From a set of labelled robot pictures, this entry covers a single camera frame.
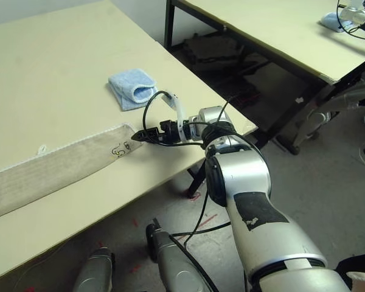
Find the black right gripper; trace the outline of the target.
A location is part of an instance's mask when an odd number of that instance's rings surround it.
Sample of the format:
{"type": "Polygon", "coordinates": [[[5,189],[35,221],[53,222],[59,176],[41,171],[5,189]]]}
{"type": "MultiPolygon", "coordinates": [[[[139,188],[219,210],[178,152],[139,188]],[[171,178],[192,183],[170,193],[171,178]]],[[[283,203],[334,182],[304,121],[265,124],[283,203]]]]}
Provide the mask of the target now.
{"type": "Polygon", "coordinates": [[[138,142],[157,144],[177,144],[181,142],[178,123],[172,120],[162,121],[155,128],[139,130],[131,138],[138,142]]]}

